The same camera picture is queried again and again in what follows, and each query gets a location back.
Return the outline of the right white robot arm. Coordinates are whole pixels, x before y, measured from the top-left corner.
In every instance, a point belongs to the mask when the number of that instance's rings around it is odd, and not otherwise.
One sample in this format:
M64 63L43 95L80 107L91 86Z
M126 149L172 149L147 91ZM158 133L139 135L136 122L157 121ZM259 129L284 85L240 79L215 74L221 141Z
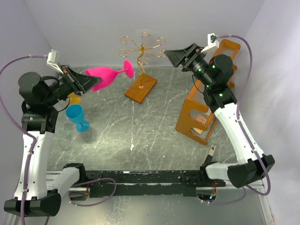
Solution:
M204 172L199 174L199 182L207 187L215 180L224 180L241 188L266 177L275 159L259 147L238 111L237 99L228 85L234 74L232 58L218 54L207 62L197 44L180 50L166 50L165 56L175 68L181 65L190 70L204 85L204 101L222 124L236 154L236 164L205 166Z

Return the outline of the clear wine glass front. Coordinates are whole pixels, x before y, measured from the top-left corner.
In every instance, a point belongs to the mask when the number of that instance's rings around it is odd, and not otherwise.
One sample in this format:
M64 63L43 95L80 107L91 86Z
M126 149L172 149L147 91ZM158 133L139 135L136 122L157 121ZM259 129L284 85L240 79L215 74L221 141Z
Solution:
M67 127L64 124L57 124L56 136L59 140L67 142L70 139L70 134Z

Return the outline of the pink plastic wine glass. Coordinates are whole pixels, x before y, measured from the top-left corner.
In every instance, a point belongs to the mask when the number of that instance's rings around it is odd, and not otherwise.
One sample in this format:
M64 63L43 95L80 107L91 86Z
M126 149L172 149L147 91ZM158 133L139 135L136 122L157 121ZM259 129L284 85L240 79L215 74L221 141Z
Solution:
M86 75L100 78L101 81L98 82L94 87L91 88L93 92L99 91L110 86L118 74L125 72L127 77L133 78L134 77L134 69L129 60L125 60L123 63L122 70L114 70L109 67L95 67L90 68L85 71Z

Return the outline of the yellow plastic wine glass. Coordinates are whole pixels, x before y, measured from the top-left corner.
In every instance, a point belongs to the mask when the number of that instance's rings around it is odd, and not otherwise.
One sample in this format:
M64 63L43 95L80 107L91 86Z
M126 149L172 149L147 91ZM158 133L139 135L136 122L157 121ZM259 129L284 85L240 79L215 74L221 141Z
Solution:
M75 93L71 93L68 97L69 97L69 104L70 105L81 103L81 97L76 95Z

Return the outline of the blue plastic wine glass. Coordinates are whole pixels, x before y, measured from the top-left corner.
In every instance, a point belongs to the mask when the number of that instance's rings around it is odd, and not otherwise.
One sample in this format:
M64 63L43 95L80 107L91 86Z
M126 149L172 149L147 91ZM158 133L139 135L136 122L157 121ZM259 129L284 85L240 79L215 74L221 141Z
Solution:
M70 105L66 109L66 117L75 124L76 130L79 133L84 133L89 130L90 124L85 120L83 107L79 104Z

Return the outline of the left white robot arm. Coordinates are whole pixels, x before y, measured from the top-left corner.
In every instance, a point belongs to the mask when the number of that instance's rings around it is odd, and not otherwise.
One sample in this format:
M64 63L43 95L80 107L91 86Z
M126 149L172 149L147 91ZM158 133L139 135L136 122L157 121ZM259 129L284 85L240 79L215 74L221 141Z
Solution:
M88 180L82 163L69 163L48 183L47 160L59 114L54 106L73 92L86 93L101 82L101 78L79 74L64 66L60 79L55 78L50 86L45 83L48 79L48 76L27 72L18 80L19 94L24 99L22 171L14 197L4 203L4 211L17 216L56 216L64 194L73 185L82 187Z

